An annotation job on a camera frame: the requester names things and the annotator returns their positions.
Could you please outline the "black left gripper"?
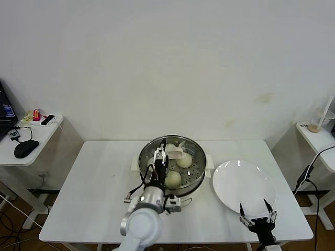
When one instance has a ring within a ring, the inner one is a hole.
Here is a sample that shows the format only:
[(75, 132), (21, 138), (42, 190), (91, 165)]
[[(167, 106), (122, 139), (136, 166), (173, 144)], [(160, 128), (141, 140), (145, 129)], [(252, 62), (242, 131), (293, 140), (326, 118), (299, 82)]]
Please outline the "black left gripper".
[(166, 162), (165, 147), (166, 139), (164, 138), (157, 149), (154, 151), (153, 162), (155, 163), (155, 170), (153, 166), (148, 166), (143, 176), (144, 183), (147, 184), (150, 182), (154, 172), (154, 183), (161, 189), (164, 189), (166, 170), (168, 166), (168, 162)]

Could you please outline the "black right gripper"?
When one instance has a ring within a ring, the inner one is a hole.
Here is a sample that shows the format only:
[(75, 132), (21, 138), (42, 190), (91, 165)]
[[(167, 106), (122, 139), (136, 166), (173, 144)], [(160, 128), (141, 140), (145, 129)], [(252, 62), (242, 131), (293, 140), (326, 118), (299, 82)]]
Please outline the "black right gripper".
[(275, 238), (272, 234), (272, 231), (275, 228), (277, 211), (273, 210), (272, 206), (267, 202), (265, 198), (263, 199), (263, 201), (269, 212), (269, 216), (267, 218), (263, 217), (249, 220), (245, 215), (242, 204), (240, 203), (239, 220), (245, 227), (248, 227), (249, 231), (257, 235), (260, 244), (274, 244)]

